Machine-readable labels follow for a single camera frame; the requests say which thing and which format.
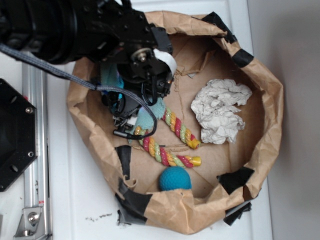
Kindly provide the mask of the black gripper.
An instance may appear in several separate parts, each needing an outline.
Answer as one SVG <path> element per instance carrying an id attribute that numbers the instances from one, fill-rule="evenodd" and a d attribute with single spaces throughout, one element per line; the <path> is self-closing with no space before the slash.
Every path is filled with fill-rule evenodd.
<path id="1" fill-rule="evenodd" d="M 120 80 L 106 94 L 118 133 L 133 128 L 140 109 L 170 93 L 177 64 L 166 30 L 149 23 L 129 0 L 82 3 L 82 55 L 115 66 Z"/>

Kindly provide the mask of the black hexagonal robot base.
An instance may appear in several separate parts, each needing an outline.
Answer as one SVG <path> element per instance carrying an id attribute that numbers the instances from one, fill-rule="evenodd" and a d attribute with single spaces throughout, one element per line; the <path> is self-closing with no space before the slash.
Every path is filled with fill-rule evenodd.
<path id="1" fill-rule="evenodd" d="M 37 109 L 0 80 L 0 191 L 5 192 L 37 157 Z"/>

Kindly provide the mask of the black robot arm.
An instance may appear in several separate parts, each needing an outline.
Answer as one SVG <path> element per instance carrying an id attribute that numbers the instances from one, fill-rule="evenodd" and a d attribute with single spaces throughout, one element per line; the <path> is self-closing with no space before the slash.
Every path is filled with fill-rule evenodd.
<path id="1" fill-rule="evenodd" d="M 116 136 L 139 109 L 170 93 L 177 64 L 166 30 L 147 21 L 129 0 L 3 0 L 0 50 L 56 77 L 106 93 Z M 85 81 L 56 69 L 88 58 L 115 65 L 123 84 Z"/>

